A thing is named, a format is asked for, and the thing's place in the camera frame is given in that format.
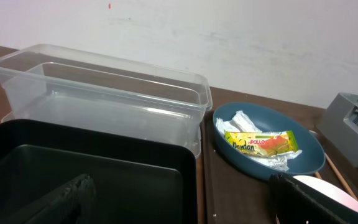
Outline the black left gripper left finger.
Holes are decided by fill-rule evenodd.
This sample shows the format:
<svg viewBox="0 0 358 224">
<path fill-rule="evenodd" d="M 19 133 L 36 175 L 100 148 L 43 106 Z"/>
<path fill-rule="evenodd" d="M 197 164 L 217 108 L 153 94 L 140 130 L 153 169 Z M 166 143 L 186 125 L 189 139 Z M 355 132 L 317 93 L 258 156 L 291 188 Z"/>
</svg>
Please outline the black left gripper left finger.
<svg viewBox="0 0 358 224">
<path fill-rule="evenodd" d="M 6 224 L 85 224 L 96 198 L 94 180 L 81 174 L 2 219 Z"/>
</svg>

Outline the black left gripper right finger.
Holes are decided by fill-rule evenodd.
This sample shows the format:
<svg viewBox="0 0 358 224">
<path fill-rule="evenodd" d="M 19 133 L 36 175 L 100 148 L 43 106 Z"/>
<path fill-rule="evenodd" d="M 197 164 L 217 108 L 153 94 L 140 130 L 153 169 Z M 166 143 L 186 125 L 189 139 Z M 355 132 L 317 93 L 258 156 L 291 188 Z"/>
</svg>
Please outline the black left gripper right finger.
<svg viewBox="0 0 358 224">
<path fill-rule="evenodd" d="M 358 212 L 290 175 L 271 175 L 268 186 L 272 210 L 280 223 L 358 224 Z"/>
</svg>

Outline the wooden chopstick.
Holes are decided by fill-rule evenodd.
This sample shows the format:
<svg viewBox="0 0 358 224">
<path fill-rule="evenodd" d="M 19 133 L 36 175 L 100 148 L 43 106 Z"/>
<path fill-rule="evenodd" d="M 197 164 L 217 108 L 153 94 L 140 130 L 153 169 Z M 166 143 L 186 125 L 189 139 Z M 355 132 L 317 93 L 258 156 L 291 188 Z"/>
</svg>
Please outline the wooden chopstick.
<svg viewBox="0 0 358 224">
<path fill-rule="evenodd" d="M 329 166 L 332 168 L 333 172 L 335 173 L 336 177 L 338 178 L 338 180 L 340 181 L 341 185 L 344 187 L 345 191 L 352 197 L 354 198 L 356 201 L 358 201 L 357 196 L 355 195 L 355 193 L 352 191 L 352 189 L 350 188 L 349 184 L 347 183 L 347 181 L 345 180 L 345 178 L 342 176 L 342 174 L 340 173 L 340 171 L 338 170 L 338 168 L 335 166 L 335 164 L 333 163 L 333 161 L 331 160 L 331 158 L 325 153 L 325 157 L 326 160 L 329 164 Z"/>
</svg>

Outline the yellow green snack wrapper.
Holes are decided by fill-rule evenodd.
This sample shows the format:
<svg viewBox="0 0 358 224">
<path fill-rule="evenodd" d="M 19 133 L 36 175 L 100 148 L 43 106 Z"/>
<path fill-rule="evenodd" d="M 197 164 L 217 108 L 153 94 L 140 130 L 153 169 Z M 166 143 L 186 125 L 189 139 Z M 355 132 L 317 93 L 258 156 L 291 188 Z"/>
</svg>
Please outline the yellow green snack wrapper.
<svg viewBox="0 0 358 224">
<path fill-rule="evenodd" d="M 272 157 L 300 150 L 292 131 L 264 133 L 226 131 L 224 138 L 239 152 L 256 157 Z"/>
</svg>

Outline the dark blue plate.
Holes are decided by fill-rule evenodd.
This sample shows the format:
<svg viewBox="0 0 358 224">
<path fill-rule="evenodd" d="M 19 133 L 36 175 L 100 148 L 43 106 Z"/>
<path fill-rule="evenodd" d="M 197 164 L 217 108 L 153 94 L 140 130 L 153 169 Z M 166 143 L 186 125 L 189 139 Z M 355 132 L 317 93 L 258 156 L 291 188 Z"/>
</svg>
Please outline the dark blue plate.
<svg viewBox="0 0 358 224">
<path fill-rule="evenodd" d="M 254 103 L 226 103 L 214 110 L 213 123 L 216 123 L 218 118 L 229 121 L 237 111 L 243 111 L 263 132 L 293 132 L 297 144 L 303 152 L 296 159 L 288 162 L 289 170 L 286 171 L 288 175 L 313 175 L 324 167 L 326 156 L 319 141 L 300 123 L 268 107 Z M 256 162 L 233 148 L 220 135 L 217 128 L 214 128 L 214 139 L 218 151 L 237 170 L 263 181 L 267 181 L 271 175 L 278 172 L 277 169 Z"/>
</svg>

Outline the white tissue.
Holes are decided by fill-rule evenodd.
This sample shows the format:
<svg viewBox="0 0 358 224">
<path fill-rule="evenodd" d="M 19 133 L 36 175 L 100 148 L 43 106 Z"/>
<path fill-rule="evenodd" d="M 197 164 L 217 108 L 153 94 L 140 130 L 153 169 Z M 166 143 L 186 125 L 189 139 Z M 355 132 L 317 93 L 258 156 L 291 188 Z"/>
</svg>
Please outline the white tissue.
<svg viewBox="0 0 358 224">
<path fill-rule="evenodd" d="M 256 127 L 256 125 L 243 111 L 236 111 L 236 114 L 230 121 L 223 121 L 223 119 L 217 118 L 215 127 L 218 129 L 219 134 L 223 138 L 226 131 L 245 132 L 245 133 L 252 133 L 252 132 L 264 133 L 262 130 Z M 301 153 L 302 150 L 300 149 L 297 152 L 287 152 L 272 157 L 256 157 L 247 154 L 244 155 L 249 157 L 253 161 L 256 161 L 267 167 L 274 168 L 280 171 L 288 171 L 289 170 L 288 161 L 297 158 Z"/>
</svg>

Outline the grey dishwasher rack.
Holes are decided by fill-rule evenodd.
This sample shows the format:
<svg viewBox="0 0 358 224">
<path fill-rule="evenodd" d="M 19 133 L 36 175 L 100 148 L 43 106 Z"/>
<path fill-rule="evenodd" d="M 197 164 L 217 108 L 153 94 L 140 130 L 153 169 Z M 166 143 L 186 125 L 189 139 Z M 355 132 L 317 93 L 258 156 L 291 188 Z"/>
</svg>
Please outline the grey dishwasher rack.
<svg viewBox="0 0 358 224">
<path fill-rule="evenodd" d="M 317 128 L 358 168 L 358 95 L 338 93 Z"/>
</svg>

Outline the dark brown tray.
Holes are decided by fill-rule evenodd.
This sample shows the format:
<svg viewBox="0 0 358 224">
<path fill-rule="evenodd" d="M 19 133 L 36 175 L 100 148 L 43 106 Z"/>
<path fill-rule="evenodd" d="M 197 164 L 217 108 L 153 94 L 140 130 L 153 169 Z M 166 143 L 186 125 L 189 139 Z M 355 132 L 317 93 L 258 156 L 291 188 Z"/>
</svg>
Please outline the dark brown tray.
<svg viewBox="0 0 358 224">
<path fill-rule="evenodd" d="M 268 184 L 236 169 L 220 153 L 213 112 L 204 117 L 201 131 L 207 223 L 275 223 Z M 320 133 L 317 140 L 358 199 L 358 169 Z"/>
</svg>

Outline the black plastic bin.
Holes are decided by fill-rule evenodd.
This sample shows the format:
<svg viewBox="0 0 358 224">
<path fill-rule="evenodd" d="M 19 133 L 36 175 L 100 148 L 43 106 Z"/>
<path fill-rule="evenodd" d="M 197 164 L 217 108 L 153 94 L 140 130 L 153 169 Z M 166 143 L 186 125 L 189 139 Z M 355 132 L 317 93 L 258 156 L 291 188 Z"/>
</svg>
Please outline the black plastic bin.
<svg viewBox="0 0 358 224">
<path fill-rule="evenodd" d="M 29 119 L 0 124 L 0 221 L 71 179 L 96 187 L 89 223 L 196 223 L 184 147 Z"/>
</svg>

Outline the clear plastic bin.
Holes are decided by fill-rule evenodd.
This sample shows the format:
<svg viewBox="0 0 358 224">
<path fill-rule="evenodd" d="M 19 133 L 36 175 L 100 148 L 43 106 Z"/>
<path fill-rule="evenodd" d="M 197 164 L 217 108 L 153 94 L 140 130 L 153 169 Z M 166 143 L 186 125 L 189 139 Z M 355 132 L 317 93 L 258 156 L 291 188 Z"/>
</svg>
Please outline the clear plastic bin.
<svg viewBox="0 0 358 224">
<path fill-rule="evenodd" d="M 39 44 L 0 57 L 14 119 L 183 146 L 200 154 L 208 80 L 142 62 Z"/>
</svg>

